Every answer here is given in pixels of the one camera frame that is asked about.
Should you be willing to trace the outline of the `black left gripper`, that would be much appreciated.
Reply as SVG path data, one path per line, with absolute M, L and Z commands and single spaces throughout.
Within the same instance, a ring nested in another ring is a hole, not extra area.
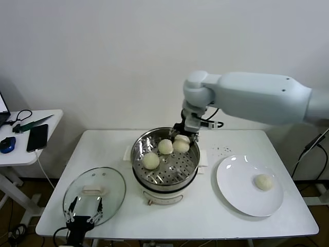
M 66 227 L 69 230 L 67 246 L 83 246 L 85 235 L 94 228 L 94 223 L 98 223 L 103 216 L 102 198 L 98 197 L 98 206 L 94 216 L 74 216 L 74 208 L 78 197 L 71 202 L 69 208 L 64 210 Z

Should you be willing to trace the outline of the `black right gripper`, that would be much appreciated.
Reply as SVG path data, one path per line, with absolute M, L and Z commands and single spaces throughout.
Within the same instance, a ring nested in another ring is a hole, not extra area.
M 182 122 L 176 123 L 174 127 L 169 131 L 170 136 L 176 136 L 177 134 L 188 136 L 190 143 L 199 141 L 199 133 L 186 131 L 185 125 Z

